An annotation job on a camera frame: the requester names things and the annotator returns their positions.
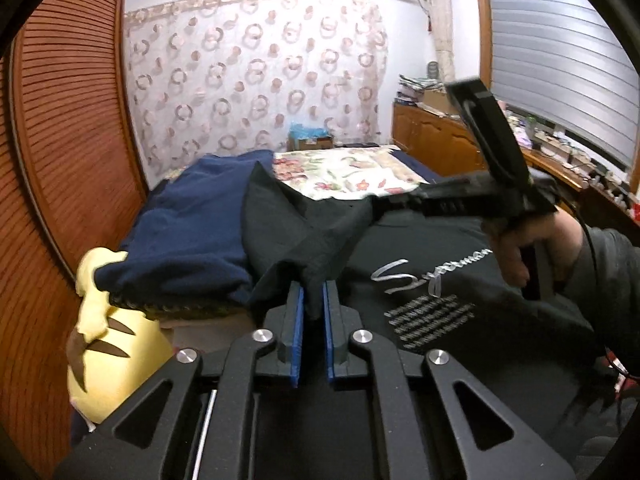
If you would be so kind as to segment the grey right sleeve forearm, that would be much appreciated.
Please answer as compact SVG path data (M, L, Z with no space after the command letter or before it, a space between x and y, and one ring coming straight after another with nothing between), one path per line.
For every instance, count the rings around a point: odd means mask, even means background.
M639 249L614 230L589 228L559 292L582 311L628 372L639 373Z

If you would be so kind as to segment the person's right hand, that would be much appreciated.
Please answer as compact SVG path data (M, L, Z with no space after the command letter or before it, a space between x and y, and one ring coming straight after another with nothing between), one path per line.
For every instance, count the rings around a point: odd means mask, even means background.
M560 208L554 214L527 220L517 229L508 230L498 221L484 221L482 229L503 279L514 287L524 287L530 278L522 256L524 247L543 244L554 278L563 281L573 269L584 242L578 221Z

